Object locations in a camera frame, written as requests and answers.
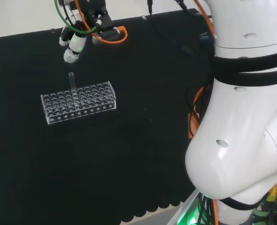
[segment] black strap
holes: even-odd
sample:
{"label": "black strap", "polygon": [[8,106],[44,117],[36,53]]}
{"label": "black strap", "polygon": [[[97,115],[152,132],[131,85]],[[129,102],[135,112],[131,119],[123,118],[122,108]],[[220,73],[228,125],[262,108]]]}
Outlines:
{"label": "black strap", "polygon": [[261,204],[261,202],[267,198],[268,195],[269,195],[269,193],[267,193],[259,202],[252,204],[252,205],[238,202],[232,198],[225,198],[225,199],[222,199],[219,201],[221,201],[222,203],[224,203],[225,205],[227,205],[233,209],[246,211],[246,210],[253,210],[253,209],[257,208]]}
{"label": "black strap", "polygon": [[214,57],[211,59],[213,69],[228,72],[255,72],[277,67],[277,53],[256,58],[226,59]]}
{"label": "black strap", "polygon": [[212,72],[218,81],[235,86],[262,87],[277,84],[277,71],[247,74],[213,69]]}
{"label": "black strap", "polygon": [[277,71],[269,73],[246,73],[277,68],[277,54],[239,59],[213,57],[210,63],[214,77],[222,83],[248,87],[277,84]]}

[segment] black cloth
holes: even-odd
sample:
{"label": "black cloth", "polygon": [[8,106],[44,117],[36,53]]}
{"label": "black cloth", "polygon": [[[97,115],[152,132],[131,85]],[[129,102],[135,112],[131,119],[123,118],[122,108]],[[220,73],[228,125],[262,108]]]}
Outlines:
{"label": "black cloth", "polygon": [[[201,18],[155,15],[164,34],[199,51]],[[122,45],[93,45],[69,65],[61,29],[0,38],[0,224],[117,225],[178,205],[193,192],[185,169],[190,99],[207,82],[142,17],[117,21]],[[117,110],[47,125],[41,94],[110,81]]]}

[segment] green cable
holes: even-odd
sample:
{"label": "green cable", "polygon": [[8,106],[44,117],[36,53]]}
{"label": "green cable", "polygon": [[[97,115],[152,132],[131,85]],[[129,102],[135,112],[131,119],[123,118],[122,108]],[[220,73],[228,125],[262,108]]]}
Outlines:
{"label": "green cable", "polygon": [[54,2],[55,2],[55,6],[56,6],[56,9],[57,9],[57,12],[58,12],[60,18],[63,20],[63,22],[64,22],[71,30],[73,30],[74,32],[77,32],[77,33],[79,33],[79,34],[90,34],[90,33],[92,33],[92,32],[95,31],[96,27],[93,27],[91,30],[82,31],[82,30],[78,30],[78,29],[74,28],[73,26],[71,26],[71,25],[64,19],[64,17],[62,16],[62,14],[61,14],[61,12],[60,12],[60,10],[59,10],[59,7],[58,7],[57,0],[54,0]]}

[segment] clear acrylic test tube rack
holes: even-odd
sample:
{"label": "clear acrylic test tube rack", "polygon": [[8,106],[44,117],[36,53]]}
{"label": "clear acrylic test tube rack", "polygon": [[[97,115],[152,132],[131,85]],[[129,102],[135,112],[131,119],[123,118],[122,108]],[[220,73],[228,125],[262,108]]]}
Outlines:
{"label": "clear acrylic test tube rack", "polygon": [[48,124],[116,109],[109,81],[82,88],[41,95]]}

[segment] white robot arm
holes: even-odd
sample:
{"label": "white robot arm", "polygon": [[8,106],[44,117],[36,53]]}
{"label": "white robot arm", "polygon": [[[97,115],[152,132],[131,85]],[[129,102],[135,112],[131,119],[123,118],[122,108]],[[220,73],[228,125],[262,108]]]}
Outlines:
{"label": "white robot arm", "polygon": [[215,80],[186,168],[201,193],[219,200],[219,222],[238,225],[277,183],[277,1],[207,3]]}
{"label": "white robot arm", "polygon": [[85,23],[90,27],[96,27],[93,33],[93,44],[98,44],[100,41],[114,44],[114,41],[108,40],[115,39],[120,35],[120,30],[113,25],[113,22],[108,15],[105,0],[78,0],[79,7],[80,5],[82,6],[81,13],[83,13],[83,17],[81,17],[79,13],[71,17],[67,15],[67,6],[71,10],[77,9],[75,0],[59,0],[59,4],[65,9],[65,22],[67,22],[68,25],[76,28],[76,30],[82,30],[81,33],[75,32],[69,26],[65,26],[62,29],[59,44],[61,46],[69,45],[68,49],[64,53],[65,62],[74,63],[79,59],[80,53],[85,46],[87,35],[89,35],[85,33],[85,30],[87,30],[87,26],[84,25]]}
{"label": "white robot arm", "polygon": [[[82,19],[79,14],[72,16],[71,21],[73,25],[76,25],[76,21],[82,22]],[[79,35],[69,29],[67,26],[62,29],[61,36],[59,38],[59,44],[61,46],[67,46],[67,50],[64,52],[64,61],[68,63],[74,63],[79,59],[80,53],[82,52],[87,36]]]}

